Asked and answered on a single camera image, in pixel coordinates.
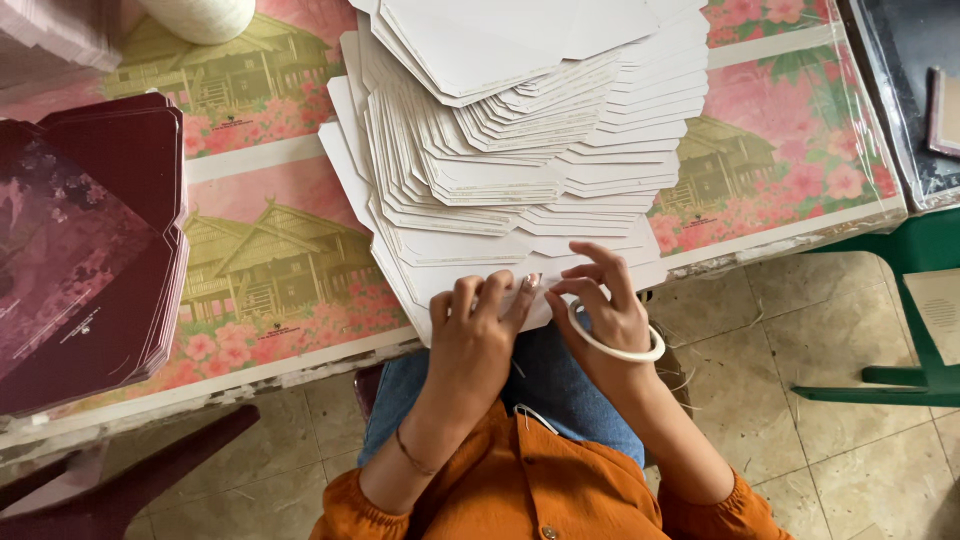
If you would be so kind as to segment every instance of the denim jeans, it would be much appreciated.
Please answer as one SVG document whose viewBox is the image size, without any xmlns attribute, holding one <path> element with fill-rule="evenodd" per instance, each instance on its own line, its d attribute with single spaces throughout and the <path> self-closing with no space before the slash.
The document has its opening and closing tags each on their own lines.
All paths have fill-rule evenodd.
<svg viewBox="0 0 960 540">
<path fill-rule="evenodd" d="M 581 323 L 589 328 L 586 316 Z M 413 408 L 426 380 L 429 355 L 429 351 L 420 351 L 384 366 L 358 467 L 367 464 Z M 500 393 L 508 413 L 513 413 L 514 405 L 527 405 L 561 436 L 609 446 L 643 468 L 640 439 L 590 382 L 552 321 L 518 335 L 513 360 L 516 365 Z"/>
</svg>

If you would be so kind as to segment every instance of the white bangle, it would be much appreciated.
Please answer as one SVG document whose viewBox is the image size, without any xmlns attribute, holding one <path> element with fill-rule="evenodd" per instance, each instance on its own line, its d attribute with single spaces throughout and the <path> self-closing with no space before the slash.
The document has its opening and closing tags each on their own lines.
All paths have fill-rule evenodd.
<svg viewBox="0 0 960 540">
<path fill-rule="evenodd" d="M 620 358 L 621 360 L 627 360 L 631 362 L 654 362 L 659 360 L 660 357 L 663 356 L 663 353 L 666 352 L 666 344 L 663 342 L 663 338 L 660 337 L 660 334 L 654 330 L 654 327 L 650 327 L 650 339 L 653 341 L 653 350 L 648 353 L 628 353 L 627 351 L 619 351 L 617 349 L 611 349 L 610 347 L 607 347 L 590 335 L 590 332 L 581 326 L 580 321 L 577 320 L 577 309 L 582 305 L 583 304 L 578 298 L 574 300 L 572 304 L 570 304 L 570 307 L 567 308 L 566 314 L 570 319 L 570 325 L 573 326 L 573 330 L 577 331 L 577 333 L 579 333 L 580 336 L 587 341 L 587 343 L 593 347 L 596 347 L 601 352 L 615 358 Z"/>
</svg>

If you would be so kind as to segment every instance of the thin bracelet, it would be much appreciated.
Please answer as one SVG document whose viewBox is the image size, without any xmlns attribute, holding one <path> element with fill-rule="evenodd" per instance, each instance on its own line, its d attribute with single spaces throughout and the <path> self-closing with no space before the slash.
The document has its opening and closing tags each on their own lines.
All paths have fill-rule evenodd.
<svg viewBox="0 0 960 540">
<path fill-rule="evenodd" d="M 394 436 L 396 437 L 396 443 L 399 445 L 400 451 L 403 452 L 403 455 L 407 456 L 407 459 L 410 460 L 410 464 L 414 466 L 414 469 L 417 469 L 421 474 L 427 477 L 432 477 L 437 474 L 439 469 L 437 471 L 431 471 L 430 469 L 427 469 L 422 463 L 415 460 L 410 453 L 407 452 L 407 447 L 403 446 L 403 441 L 400 440 L 400 428 L 397 428 L 396 431 L 394 431 Z"/>
<path fill-rule="evenodd" d="M 580 321 L 577 320 L 577 308 L 582 305 L 583 304 L 580 303 L 579 298 L 570 304 L 570 307 L 566 311 L 567 317 L 570 319 L 570 325 L 573 326 L 573 330 L 580 334 L 580 337 L 583 337 L 587 343 L 593 347 L 596 347 L 600 351 L 615 358 L 620 358 L 621 360 L 627 360 L 630 362 L 654 362 L 659 360 L 660 357 L 663 356 L 663 353 L 666 352 L 666 344 L 663 342 L 663 338 L 660 337 L 660 334 L 654 330 L 654 327 L 650 327 L 650 340 L 653 342 L 653 350 L 651 350 L 649 353 L 630 353 L 627 351 L 620 351 L 618 349 L 607 347 L 590 335 L 590 332 L 588 332 L 587 329 L 580 324 Z"/>
</svg>

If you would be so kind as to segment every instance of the wooden house illustration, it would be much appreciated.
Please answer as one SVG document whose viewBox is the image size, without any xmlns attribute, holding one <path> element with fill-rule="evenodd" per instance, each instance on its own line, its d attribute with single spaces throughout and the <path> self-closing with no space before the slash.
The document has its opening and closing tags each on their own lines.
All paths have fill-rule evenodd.
<svg viewBox="0 0 960 540">
<path fill-rule="evenodd" d="M 758 180 L 773 180 L 775 147 L 759 135 L 709 116 L 686 120 L 677 147 L 680 180 L 660 192 L 665 209 L 711 209 L 749 194 Z"/>
<path fill-rule="evenodd" d="M 184 41 L 147 16 L 127 36 L 123 63 L 104 77 L 104 89 L 115 99 L 156 88 L 185 112 L 240 111 L 263 98 L 301 94 L 308 80 L 325 84 L 340 66 L 327 62 L 329 49 L 260 13 L 243 34 L 214 46 Z"/>
<path fill-rule="evenodd" d="M 183 230 L 190 257 L 180 304 L 194 321 L 285 315 L 346 301 L 357 280 L 383 280 L 366 236 L 271 199 L 252 224 L 195 210 Z"/>
</svg>

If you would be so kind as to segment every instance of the orange blouse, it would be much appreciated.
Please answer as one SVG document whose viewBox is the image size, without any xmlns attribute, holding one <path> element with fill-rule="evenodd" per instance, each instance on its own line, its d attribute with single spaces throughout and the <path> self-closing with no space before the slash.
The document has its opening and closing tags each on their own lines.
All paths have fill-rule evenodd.
<svg viewBox="0 0 960 540">
<path fill-rule="evenodd" d="M 554 435 L 535 419 L 507 416 L 499 401 L 417 500 L 394 516 L 360 491 L 360 470 L 324 491 L 320 538 L 471 539 L 793 538 L 740 476 L 719 504 L 681 501 L 647 487 L 636 462 L 598 443 Z"/>
</svg>

